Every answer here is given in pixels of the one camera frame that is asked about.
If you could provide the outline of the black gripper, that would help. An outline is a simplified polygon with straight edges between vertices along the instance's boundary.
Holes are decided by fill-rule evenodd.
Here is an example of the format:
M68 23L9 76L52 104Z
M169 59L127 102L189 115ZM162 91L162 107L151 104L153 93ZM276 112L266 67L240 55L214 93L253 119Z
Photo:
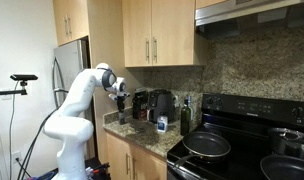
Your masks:
M124 101L130 96L129 92L118 92L117 94L110 94L109 98L117 102L119 112L123 112L125 109Z

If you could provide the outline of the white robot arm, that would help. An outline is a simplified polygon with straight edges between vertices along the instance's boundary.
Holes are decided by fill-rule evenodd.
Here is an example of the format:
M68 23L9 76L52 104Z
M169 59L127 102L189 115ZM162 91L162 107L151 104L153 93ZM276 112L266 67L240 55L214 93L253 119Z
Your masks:
M89 108L96 87L108 92L125 90L125 79L117 77L106 63L82 70L73 81L63 104L46 121L43 132L62 141L56 155L58 172L51 180L88 180L84 144L93 135L90 120L80 117Z

